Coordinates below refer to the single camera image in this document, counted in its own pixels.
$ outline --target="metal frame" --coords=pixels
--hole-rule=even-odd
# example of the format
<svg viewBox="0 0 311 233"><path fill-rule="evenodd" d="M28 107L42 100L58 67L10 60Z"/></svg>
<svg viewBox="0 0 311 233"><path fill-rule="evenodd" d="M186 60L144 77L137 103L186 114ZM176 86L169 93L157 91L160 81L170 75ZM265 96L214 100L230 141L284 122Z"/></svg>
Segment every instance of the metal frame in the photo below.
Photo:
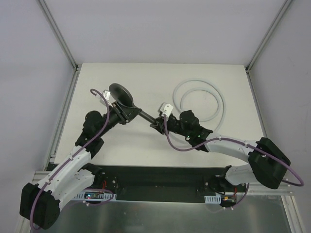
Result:
<svg viewBox="0 0 311 233"><path fill-rule="evenodd" d="M75 87L76 87L76 84L78 81L78 77L80 74L80 69L81 69L81 67L78 66L77 69L75 70L74 74L73 74L72 79L71 79L69 88L67 90L66 98L65 98L64 103L63 103L61 114L59 116L59 119L58 119L58 122L56 125L55 133L53 135L53 139L52 139L52 142L49 146L48 154L46 156L45 167L43 169L46 169L47 166L49 165L49 163L54 162L54 160L55 160L55 154L56 154L56 151L57 151L57 148L59 145L59 141L60 141L63 129L64 129L64 125L65 125L66 118L68 115L72 96L73 96L73 93L74 93L74 90L75 90Z"/></svg>
<svg viewBox="0 0 311 233"><path fill-rule="evenodd" d="M65 39L63 38L63 35L61 34L47 3L45 2L45 0L37 0L37 2L39 4L39 7L41 8L46 20L47 20L47 22L49 23L60 47L64 51L67 59L69 60L70 64L72 65L72 67L76 70L78 65L75 62L75 59L73 58L73 56L70 52L70 49L68 48L68 45L65 42Z"/></svg>
<svg viewBox="0 0 311 233"><path fill-rule="evenodd" d="M288 11L288 9L290 8L290 6L292 5L293 2L294 2L294 0L285 0L283 5L281 6L279 12L277 13L276 17L274 18L272 24L270 25L268 31L266 32L262 41L260 42L260 44L259 44L254 56L252 57L249 65L247 66L247 68L246 68L247 73L249 73L249 71L253 68L256 60L259 58L261 52L263 51L263 49L267 45L267 42L270 40L273 33L277 29L279 22L283 19L283 17L285 16L286 12Z"/></svg>
<svg viewBox="0 0 311 233"><path fill-rule="evenodd" d="M59 120L57 122L57 126L55 129L55 134L53 137L53 140L51 141L51 145L49 147L49 151L47 154L47 162L46 162L46 166L44 169L47 168L47 165L51 162L54 162L54 158L55 158L55 153L59 144L59 140L61 137L61 133L66 121L66 117L68 114L68 110L69 110L69 106L71 103L71 99L73 96L73 92L79 77L79 73L80 73L80 68L81 66L77 65L77 63L75 62L74 57L72 56L70 49L68 48L65 39L63 38L54 17L52 16L51 11L49 10L46 1L45 0L37 0L39 7L41 8L41 10L43 11L43 14L46 18L46 20L48 21L60 47L62 48L62 50L64 51L67 59L69 60L71 66L74 69L74 75L72 77L69 89L67 91L67 95L66 95L66 99L63 103L63 108L59 117ZM254 102L255 102L255 106L258 112L258 116L259 116L259 120L260 120L260 124L263 130L264 135L266 136L266 129L264 127L263 124L263 120L262 120L262 114L260 111L260 106L256 97L256 93L254 91L254 87L252 84L252 79L249 76L249 72L250 70L253 68L254 64L256 63L257 59L259 58L261 52L264 50L264 48L267 45L267 42L270 40L270 38L273 36L274 31L277 29L277 26L279 25L279 22L283 19L283 17L285 16L286 12L288 11L288 9L290 8L290 6L292 5L292 3L294 2L294 0L285 0L283 5L281 6L279 12L277 13L275 19L273 20L271 26L269 27L267 33L264 35L260 45L258 46L256 52L254 53L254 56L252 57L249 65L246 68L246 74L248 77L248 81L250 84L250 88L253 94L253 98L254 98ZM42 178L44 178L49 172L48 171L37 171L35 173L34 179L33 179L33 183L37 183L37 181L41 180ZM283 201L283 205L284 205L284 209L286 212L286 216L291 228L291 231L293 233L304 233L306 232L303 222L301 220L301 216L298 212L298 208L295 202L295 198L293 196L293 192L291 190L290 185L286 185L286 184L282 184L280 186L280 188L278 190L271 190L268 189L266 187L263 187L262 185L260 185L259 183L252 183L250 186L250 190L249 190L249 195L269 195L269 196L273 196L273 195L277 195L277 196L281 196L282 201ZM18 221L18 225L17 225L17 229L16 229L17 233L29 233L30 232L30 226L29 226L29 221L23 217L19 218Z"/></svg>

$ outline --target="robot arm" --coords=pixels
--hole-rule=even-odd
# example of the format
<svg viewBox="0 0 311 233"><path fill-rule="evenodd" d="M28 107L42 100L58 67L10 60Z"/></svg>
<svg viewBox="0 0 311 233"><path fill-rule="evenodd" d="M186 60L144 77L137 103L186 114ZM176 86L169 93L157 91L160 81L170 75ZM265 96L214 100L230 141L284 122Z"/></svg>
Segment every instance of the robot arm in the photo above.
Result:
<svg viewBox="0 0 311 233"><path fill-rule="evenodd" d="M60 211L74 196L85 188L96 185L97 180L103 180L102 170L89 163L104 144L101 136L117 124L129 123L140 112L141 109L137 107L124 106L118 102L109 106L109 115L89 112L85 117L82 133L67 158L37 184L28 183L24 186L20 215L27 219L33 217L33 223L43 229L54 224Z"/></svg>
<svg viewBox="0 0 311 233"><path fill-rule="evenodd" d="M260 182L271 189L279 187L287 169L279 162L254 149L267 152L289 166L290 160L270 139L263 137L259 141L241 140L214 133L202 127L191 110L182 112L178 120L171 114L172 109L171 105L163 103L159 109L160 116L150 126L161 134L165 134L167 130L184 136L185 140L197 150L226 154L248 163L243 166L227 167L226 173L218 179L218 182L221 183L220 186L228 185L226 183L239 185L241 183ZM175 148L169 137L168 140L170 145Z"/></svg>

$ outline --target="cable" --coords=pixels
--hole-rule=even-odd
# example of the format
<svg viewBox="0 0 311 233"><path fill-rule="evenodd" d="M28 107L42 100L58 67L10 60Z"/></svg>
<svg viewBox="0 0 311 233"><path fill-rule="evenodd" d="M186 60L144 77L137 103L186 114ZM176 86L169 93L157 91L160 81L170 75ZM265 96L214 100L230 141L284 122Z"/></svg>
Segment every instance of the cable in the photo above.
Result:
<svg viewBox="0 0 311 233"><path fill-rule="evenodd" d="M185 94L183 94L181 100L180 100L180 104L177 103L177 100L176 100L176 93L178 91L178 89L180 88L181 85L185 84L185 83L188 83L188 82L193 82L193 81L199 81L199 82L202 82L202 83L206 83L210 86L212 86L216 92L218 93L218 95L220 96L220 99L218 97L218 95L216 95L213 91L211 91L210 89L208 88L203 88L203 87L198 87L198 88L193 88L193 89L190 89L189 91L187 91ZM217 127L215 128L214 132L217 132L220 127L222 126L223 122L224 122L224 119L225 119L225 114L226 114L226 111L227 111L227 107L226 107L226 103L225 103L225 97L223 96L221 90L213 83L211 83L210 81L207 81L207 80L204 80L204 79L187 79L187 80L184 80L182 81L181 83L179 83L174 91L173 91L173 103L175 105L175 108L181 113L184 111L183 109L183 106L184 106L184 100L186 98L186 96L188 94L190 94L191 92L193 91L205 91L205 92L208 92L210 93L217 101L217 110L216 112L210 116L210 117L207 117L207 118L204 118L204 119L199 119L200 122L207 122L207 121L210 121L210 120L213 120L220 112L220 102L223 103L223 113L222 113L222 117L217 125Z"/></svg>
<svg viewBox="0 0 311 233"><path fill-rule="evenodd" d="M259 153L261 153L262 155L266 155L267 157L269 157L270 159L273 159L274 161L278 162L279 164L281 164L282 166L284 166L287 170L289 170L297 179L300 183L293 183L293 182L290 182L290 181L286 181L286 180L282 180L282 182L284 183L288 183L288 184L291 184L291 185L294 185L294 186L299 186L299 187L302 187L305 185L304 181L302 180L302 178L298 175L298 173L296 173L291 167L289 167L285 162L283 162L282 160L274 157L273 155L257 148L257 147L254 147L250 144L246 144L244 142L241 142L239 140L235 140L235 139L232 139L232 138L226 138L226 137L221 137L221 138L212 138L212 139L209 139L209 140L206 140L192 148L187 148L187 149L180 149L180 148L177 148L173 145L173 143L171 142L170 140L170 137L169 137L169 132L168 132L168 129L167 129L167 122L166 122L166 115L164 115L164 129L165 129L165 135L166 135L166 138L170 144L171 147L173 147L175 150L177 151L190 151L190 150L194 150L206 143L209 143L209 142L212 142L212 141L216 141L216 140L224 140L224 141L230 141L230 142L234 142L234 143L237 143L237 144L240 144L242 146L246 146L246 147L250 147L252 148L253 150L256 150L258 151Z"/></svg>
<svg viewBox="0 0 311 233"><path fill-rule="evenodd" d="M99 132L98 132L94 137L92 137L87 143L85 143L84 146L82 146L80 149L78 149L77 152L75 152L75 153L73 154L72 158L74 158L75 156L77 156L85 147L87 147L92 141L94 141L96 138L98 138L98 137L101 135L101 133L104 131L105 127L107 126L107 124L108 124L108 122L109 122L110 111L109 111L109 105L108 105L107 100L104 98L104 96L103 96L98 90L91 89L90 92L91 92L93 95L95 95L95 96L96 96L96 94L98 94L98 95L104 100L105 105L106 105L106 107L107 107L106 121L105 121L104 126L102 127L102 129L99 130ZM54 174L51 175L51 177L49 178L49 182L51 182L51 180L53 180L53 178L59 173L59 171L60 171L61 169L63 169L63 167L66 166L70 161L71 161L71 159L67 159L67 160L56 170L56 172L55 172ZM30 218L29 218L29 220L30 220L30 227L31 227L31 229L32 229L33 231L41 229L40 227L39 227L39 228L35 228L35 226L34 226L34 212L35 212L35 206L36 206L36 204L37 204L37 202L38 202L38 199L39 199L40 195L42 194L43 190L48 186L48 184L49 184L49 183L46 182L46 183L42 186L42 188L41 188L40 191L38 192L37 196L35 197L35 200L34 200L33 205L32 205L32 207L31 207Z"/></svg>
<svg viewBox="0 0 311 233"><path fill-rule="evenodd" d="M113 192L111 192L110 190L107 190L107 189L100 189L100 190L103 191L103 192L106 192L106 193L111 194L111 198L109 198L108 200L101 201L101 203L98 203L98 204L93 204L93 203L88 202L88 203L86 204L87 206L99 206L99 205L104 205L104 204L106 204L107 202L109 202L109 201L111 201L111 200L113 199L113 197L114 197L114 193L113 193Z"/></svg>
<svg viewBox="0 0 311 233"><path fill-rule="evenodd" d="M245 190L243 197L240 200L238 200L237 203L233 207L236 207L239 203L241 203L242 200L244 200L244 198L246 197L246 195L248 193L248 190L249 190L249 183L247 183L247 187L246 187L246 190Z"/></svg>

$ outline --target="purple cable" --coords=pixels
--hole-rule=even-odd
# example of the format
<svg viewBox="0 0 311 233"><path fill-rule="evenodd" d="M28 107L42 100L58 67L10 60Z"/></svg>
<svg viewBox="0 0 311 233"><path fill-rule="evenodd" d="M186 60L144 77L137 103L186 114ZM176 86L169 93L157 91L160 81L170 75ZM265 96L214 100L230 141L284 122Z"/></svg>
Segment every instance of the purple cable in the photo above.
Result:
<svg viewBox="0 0 311 233"><path fill-rule="evenodd" d="M107 107L106 121L105 121L104 126L102 127L102 129L99 130L99 132L98 132L94 137L92 137L87 143L85 143L84 146L82 146L80 149L77 150L77 152L75 152L75 153L73 154L73 156L72 156L73 158L74 158L75 156L77 156L77 155L78 155L85 147L87 147L92 141L94 141L96 138L98 138L98 137L101 135L101 133L104 131L104 129L106 128L106 126L107 126L107 124L108 124L108 122L109 122L110 111L109 111L109 105L108 105L107 100L104 98L104 96L103 96L98 90L91 89L90 92L91 92L93 95L95 95L95 96L96 96L96 94L98 94L98 95L104 100L105 105L106 105L106 107ZM54 174L51 175L51 177L49 178L49 182L50 182L51 180L53 180L53 178L54 178L54 177L63 169L63 167L66 166L70 161L71 161L71 159L67 159L67 160L56 170L56 172L55 172ZM46 182L46 183L42 186L42 188L40 189L40 191L38 192L38 194L37 194L37 196L35 197L35 200L34 200L34 202L33 202L33 205L32 205L32 207L31 207L29 221L30 221L30 227L31 227L31 229L32 229L33 231L39 230L39 229L40 229L40 227L39 227L39 228L35 228L35 226L34 226L35 205L37 204L38 199L39 199L40 195L42 194L43 190L44 190L47 186L48 186L48 183Z"/></svg>
<svg viewBox="0 0 311 233"><path fill-rule="evenodd" d="M244 198L246 197L246 195L248 193L248 189L249 189L249 183L247 183L247 187L246 187L246 190L245 190L243 197L240 200L238 200L237 203L233 207L236 207L237 204L241 203L241 201L244 200Z"/></svg>
<svg viewBox="0 0 311 233"><path fill-rule="evenodd" d="M202 146L202 145L204 145L204 144L206 144L206 143L219 140L219 138L216 137L216 138L212 138L212 139L206 140L205 142L202 142L202 143L196 145L195 147L188 148L188 149L180 149L180 148L175 147L175 146L172 144L171 140L170 140L169 131L168 131L168 129L167 129L166 115L164 115L164 129L165 129L166 138L167 138L167 140L168 140L170 146L173 147L173 148L174 148L175 150L177 150L177 151L190 151L190 150L194 150L194 149L196 149L196 148L198 148L198 147L200 147L200 146ZM242 146L250 147L250 148L252 148L253 150L258 151L259 153L268 156L269 158L273 159L274 161L276 161L276 162L278 162L279 164L281 164L282 166L284 166L287 170L289 170L289 171L298 179L298 181L299 181L300 183L294 183L294 182L290 182L290 181L286 181L286 180L282 180L282 182L288 183L288 184L291 184L291 185L294 185L294 186L298 186L298 187L302 187L302 186L305 185L304 181L303 181L302 178L298 175L297 172L295 172L295 171L294 171L291 167L289 167L285 162L283 162L282 160L280 160L280 159L274 157L273 155L271 155L271 154L269 154L269 153L267 153L267 152L265 152L265 151L263 151L263 150L261 150L261 149L259 149L259 148L257 148L257 147L254 147L254 146L252 146L252 145L249 145L249 144L245 145L244 142L241 142L241 141L239 141L239 140L235 140L235 139L232 139L232 138L226 138L226 137L221 137L221 140L230 141L230 142L234 142L234 143L240 144L240 145L242 145Z"/></svg>
<svg viewBox="0 0 311 233"><path fill-rule="evenodd" d="M107 190L107 189L100 189L104 192L107 192L107 193L110 193L111 194L111 198L109 198L108 200L104 200L104 201L101 201L101 203L98 203L98 204L93 204L93 203L88 203L89 206L99 206L99 205L104 205L106 204L107 202L111 201L114 197L114 194L113 192L111 192L110 190Z"/></svg>

